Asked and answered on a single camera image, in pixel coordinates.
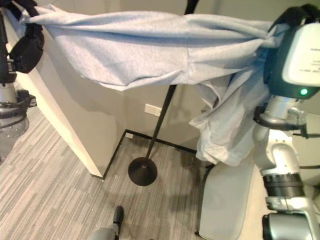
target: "black pole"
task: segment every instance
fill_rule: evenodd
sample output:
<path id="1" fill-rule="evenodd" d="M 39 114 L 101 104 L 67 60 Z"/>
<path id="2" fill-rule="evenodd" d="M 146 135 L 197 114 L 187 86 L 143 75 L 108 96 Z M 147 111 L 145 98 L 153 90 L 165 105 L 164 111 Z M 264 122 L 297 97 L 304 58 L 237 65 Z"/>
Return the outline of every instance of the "black pole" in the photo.
<path id="1" fill-rule="evenodd" d="M 199 0 L 188 0 L 184 15 L 193 14 L 195 12 L 195 10 L 196 10 L 196 6 L 198 4 L 198 1 Z M 164 118 L 166 116 L 166 113 L 167 113 L 168 107 L 170 105 L 171 99 L 172 99 L 172 97 L 173 97 L 173 95 L 174 95 L 174 93 L 176 91 L 176 88 L 177 88 L 177 85 L 170 85 L 170 87 L 168 89 L 168 92 L 166 93 L 166 96 L 165 96 L 165 99 L 164 99 L 164 102 L 163 102 L 163 106 L 162 106 L 162 110 L 161 110 L 158 122 L 156 123 L 155 130 L 153 132 L 153 136 L 152 136 L 152 139 L 151 139 L 151 142 L 150 142 L 150 145 L 149 145 L 148 152 L 147 152 L 147 154 L 145 156 L 147 159 L 149 158 L 150 153 L 152 151 L 152 148 L 153 148 L 153 146 L 155 144 L 155 141 L 157 139 L 160 127 L 162 125 L 162 122 L 164 121 Z"/>
<path id="2" fill-rule="evenodd" d="M 148 152 L 147 152 L 147 154 L 145 156 L 147 159 L 149 158 L 151 150 L 152 150 L 152 148 L 153 148 L 153 146 L 155 144 L 155 141 L 157 139 L 159 130 L 161 128 L 161 124 L 164 121 L 164 118 L 166 116 L 166 113 L 167 113 L 168 107 L 170 105 L 171 99 L 172 99 L 172 97 L 173 97 L 173 95 L 175 93 L 176 87 L 177 87 L 177 85 L 170 85 L 170 87 L 168 89 L 168 92 L 166 93 L 166 96 L 165 96 L 165 99 L 164 99 L 164 102 L 163 102 L 163 106 L 162 106 L 162 110 L 161 110 L 158 122 L 156 123 L 155 130 L 153 132 L 153 136 L 152 136 L 152 139 L 151 139 L 151 142 L 150 142 L 150 145 L 149 145 Z"/>
<path id="3" fill-rule="evenodd" d="M 185 15 L 193 14 L 195 12 L 198 1 L 199 0 L 188 0 L 184 14 Z M 170 105 L 171 99 L 175 93 L 176 88 L 177 88 L 177 85 L 169 86 L 146 156 L 135 158 L 129 165 L 129 168 L 128 168 L 129 178 L 133 183 L 135 183 L 138 186 L 148 186 L 152 184 L 157 178 L 157 175 L 158 175 L 157 166 L 149 158 L 149 156 L 151 154 L 152 148 L 157 139 L 159 130 L 161 128 L 161 124 L 166 116 L 168 107 Z"/>

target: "black strap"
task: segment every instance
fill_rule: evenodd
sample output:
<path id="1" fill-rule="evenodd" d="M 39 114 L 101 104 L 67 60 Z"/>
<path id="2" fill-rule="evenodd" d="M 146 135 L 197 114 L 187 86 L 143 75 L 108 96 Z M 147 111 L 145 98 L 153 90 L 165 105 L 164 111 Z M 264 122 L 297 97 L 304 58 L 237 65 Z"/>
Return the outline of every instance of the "black strap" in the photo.
<path id="1" fill-rule="evenodd" d="M 310 16 L 311 22 L 306 22 L 306 24 L 320 21 L 320 10 L 316 6 L 311 4 L 306 4 L 306 5 L 303 5 L 301 8 L 305 10 Z"/>
<path id="2" fill-rule="evenodd" d="M 288 24 L 290 27 L 296 27 L 303 23 L 310 24 L 320 20 L 320 10 L 311 4 L 303 6 L 289 7 L 284 11 L 271 25 L 269 32 L 278 24 Z"/>

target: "metal cylinder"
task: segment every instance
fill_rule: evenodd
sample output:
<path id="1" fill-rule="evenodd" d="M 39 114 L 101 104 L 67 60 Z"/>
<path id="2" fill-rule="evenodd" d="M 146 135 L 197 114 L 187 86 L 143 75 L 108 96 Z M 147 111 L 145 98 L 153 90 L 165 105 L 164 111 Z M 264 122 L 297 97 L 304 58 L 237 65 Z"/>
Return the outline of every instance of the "metal cylinder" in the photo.
<path id="1" fill-rule="evenodd" d="M 311 240 L 303 214 L 270 213 L 262 219 L 264 240 Z"/>

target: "green indicator light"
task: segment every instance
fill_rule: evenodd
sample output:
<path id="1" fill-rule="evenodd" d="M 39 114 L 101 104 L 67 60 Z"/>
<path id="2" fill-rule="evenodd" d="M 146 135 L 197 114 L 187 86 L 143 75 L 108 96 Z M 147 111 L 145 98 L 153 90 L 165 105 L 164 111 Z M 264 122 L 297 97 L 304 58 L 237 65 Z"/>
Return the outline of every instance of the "green indicator light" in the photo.
<path id="1" fill-rule="evenodd" d="M 300 94 L 301 95 L 307 95 L 308 94 L 308 89 L 306 89 L 306 88 L 302 88 L 301 90 L 300 90 Z"/>

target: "electrical outlet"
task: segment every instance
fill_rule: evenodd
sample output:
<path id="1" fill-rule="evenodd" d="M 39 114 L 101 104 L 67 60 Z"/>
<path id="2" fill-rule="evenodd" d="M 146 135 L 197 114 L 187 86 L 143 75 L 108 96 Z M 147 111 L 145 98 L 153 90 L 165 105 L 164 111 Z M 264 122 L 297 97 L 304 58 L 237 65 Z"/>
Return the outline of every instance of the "electrical outlet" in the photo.
<path id="1" fill-rule="evenodd" d="M 146 104 L 145 107 L 144 107 L 144 112 L 145 113 L 152 114 L 152 115 L 154 115 L 156 117 L 160 116 L 161 110 L 162 110 L 162 108 L 157 107 L 157 106 L 152 106 L 152 105 L 149 105 L 149 104 Z"/>

